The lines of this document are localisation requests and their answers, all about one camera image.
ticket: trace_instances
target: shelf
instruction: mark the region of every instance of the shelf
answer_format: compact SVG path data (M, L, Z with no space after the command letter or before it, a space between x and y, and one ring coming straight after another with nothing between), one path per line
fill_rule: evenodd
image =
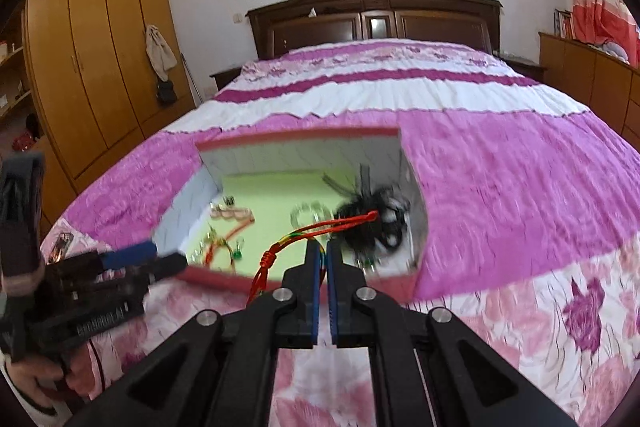
M22 50L24 48L22 46L20 46L18 49L16 49L16 51L14 51L13 53L9 53L3 60L2 62L0 62L0 70L2 68L7 68L9 67L9 65L15 65L16 60L18 60L18 58L22 57Z
M8 105L0 108L0 123L6 120L7 117L14 111L16 107L22 104L24 100L31 97L31 91L25 92L18 100L8 103Z

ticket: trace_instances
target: open cardboard box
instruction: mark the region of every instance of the open cardboard box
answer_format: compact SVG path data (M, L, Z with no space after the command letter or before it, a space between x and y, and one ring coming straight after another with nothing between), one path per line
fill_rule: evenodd
M190 264L180 275L188 282L248 293L264 251L295 227L292 208L319 201L331 212L344 200L322 182L327 174L359 191L360 167L369 166L372 190L392 185L410 203L408 232L401 247L373 269L367 283L399 302L413 299L428 233L427 213L414 169L402 150L398 128L331 128L251 134L197 145L202 168L174 198L154 230L158 251L179 250L188 259L210 227L223 235L234 223L209 217L210 204L233 195L236 206L250 208L255 223L240 235L242 260L234 273L219 251L211 267ZM301 264L305 241L278 254L267 288L280 286L285 269ZM345 261L350 256L345 253Z

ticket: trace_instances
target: red and white curtain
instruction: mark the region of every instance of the red and white curtain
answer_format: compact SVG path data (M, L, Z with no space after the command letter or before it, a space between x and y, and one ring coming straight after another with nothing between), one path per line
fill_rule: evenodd
M640 41L638 26L623 0L574 0L572 19L575 37L597 46L613 41L638 66Z

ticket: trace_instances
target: screw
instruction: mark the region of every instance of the screw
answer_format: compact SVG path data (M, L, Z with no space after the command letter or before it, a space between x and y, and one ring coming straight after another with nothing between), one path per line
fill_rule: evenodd
M213 326L216 323L216 320L218 320L218 315L216 312L211 310L204 310L203 312L198 313L196 320L201 326Z
M273 291L273 298L278 302L286 302L293 297L293 292L289 288L278 288Z
M436 308L433 312L431 312L431 317L434 321L440 324L446 324L448 322L451 322L453 315L446 308Z
M376 298L376 291L373 288L369 288L368 286L363 286L362 288L358 288L356 290L356 297L361 301L372 301Z

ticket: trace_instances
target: dark brown headboard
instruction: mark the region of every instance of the dark brown headboard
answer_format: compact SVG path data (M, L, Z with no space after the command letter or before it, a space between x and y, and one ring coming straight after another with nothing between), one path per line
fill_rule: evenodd
M251 10L258 57L302 46L398 37L467 44L491 53L500 47L495 0L287 0ZM309 17L311 10L316 17Z

